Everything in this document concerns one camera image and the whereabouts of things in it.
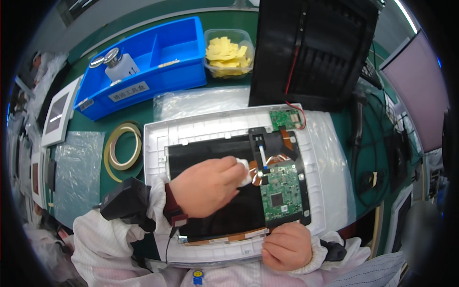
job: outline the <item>sleeve cuff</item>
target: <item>sleeve cuff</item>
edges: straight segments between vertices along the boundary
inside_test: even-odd
[[[328,253],[327,248],[320,245],[320,240],[317,236],[311,237],[311,247],[313,250],[313,258],[311,259],[311,262],[300,269],[289,271],[289,273],[297,275],[309,274],[322,266],[322,263]]]
[[[151,178],[150,201],[146,215],[156,222],[155,232],[157,234],[169,234],[172,226],[162,214],[166,205],[165,184],[169,183],[169,178],[165,173],[160,173]]]

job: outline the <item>sticker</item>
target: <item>sticker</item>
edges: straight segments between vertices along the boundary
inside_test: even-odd
[[[174,65],[175,63],[178,63],[178,62],[180,62],[180,60],[175,59],[173,61],[170,61],[170,62],[167,62],[167,63],[164,63],[164,64],[159,64],[158,68],[161,69],[161,68],[164,68],[164,67],[167,67],[167,66],[170,66],[170,65]]]
[[[88,98],[86,98],[83,103],[80,102],[78,105],[80,107],[80,111],[84,111],[85,109],[89,108],[90,106],[92,106],[94,104],[94,100],[93,99],[90,99],[88,100]]]
[[[257,231],[254,231],[254,232],[250,232],[250,233],[247,233],[246,234],[246,239],[247,238],[250,238],[250,237],[254,237],[254,236],[257,236],[257,235],[262,235],[262,234],[266,234],[269,232],[269,229],[268,228],[265,228],[265,229],[262,229],[262,230],[257,230]]]
[[[195,271],[195,272],[193,272],[193,276],[194,276],[194,277],[201,277],[202,275],[203,275],[203,274],[202,274],[201,271]]]
[[[148,87],[148,85],[145,83],[145,81],[143,81],[143,82],[134,84],[132,86],[129,86],[129,87],[125,88],[125,89],[119,90],[118,92],[113,93],[113,94],[109,95],[108,97],[112,101],[117,102],[117,101],[121,101],[121,100],[124,100],[126,98],[129,98],[131,96],[134,96],[136,94],[145,92],[145,91],[147,91],[149,89],[150,88]]]
[[[227,237],[224,237],[224,238],[211,239],[211,240],[209,240],[209,243],[227,242],[227,241],[228,241],[228,238],[227,238]]]

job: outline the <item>plastic container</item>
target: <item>plastic container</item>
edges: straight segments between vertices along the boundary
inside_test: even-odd
[[[223,77],[220,77],[221,79],[242,79],[244,78],[249,72],[252,71],[253,69],[253,59],[255,56],[255,49],[253,48],[253,43],[252,40],[250,39],[249,33],[247,33],[244,30],[238,30],[238,29],[210,29],[204,32],[204,40],[206,42],[206,48],[209,46],[210,40],[214,38],[221,38],[221,37],[228,37],[228,39],[231,40],[231,43],[238,44],[239,48],[241,46],[246,46],[247,51],[246,51],[246,57],[250,58],[249,65],[245,68],[219,68],[219,67],[213,67],[209,65],[209,60],[204,58],[204,65],[206,66],[207,69],[209,69],[210,74],[214,78],[219,78],[217,76],[217,71],[228,71],[233,72],[233,71],[247,71],[247,73],[243,73],[242,75],[226,75]]]
[[[73,109],[91,120],[152,98],[167,91],[185,90],[205,85],[206,53],[199,17],[190,17],[132,35],[113,48],[128,53],[140,72],[114,82],[105,74],[106,65],[86,68]]]

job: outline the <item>tape roll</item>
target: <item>tape roll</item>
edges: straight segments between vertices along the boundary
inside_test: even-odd
[[[140,133],[139,128],[135,124],[135,121],[122,122],[121,124],[116,126],[116,128],[108,137],[107,143],[105,144],[104,165],[108,175],[114,181],[122,182],[121,179],[119,179],[113,174],[110,165],[116,170],[127,170],[135,165],[142,151],[142,134]],[[119,137],[127,132],[132,132],[135,135],[135,151],[128,161],[126,161],[125,163],[120,163],[115,155],[115,146]]]

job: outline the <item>hand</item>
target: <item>hand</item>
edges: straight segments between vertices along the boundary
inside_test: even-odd
[[[277,271],[293,271],[311,262],[311,232],[300,223],[276,227],[262,244],[263,263]]]
[[[169,186],[183,213],[202,218],[228,204],[247,173],[235,157],[214,158],[186,169]]]

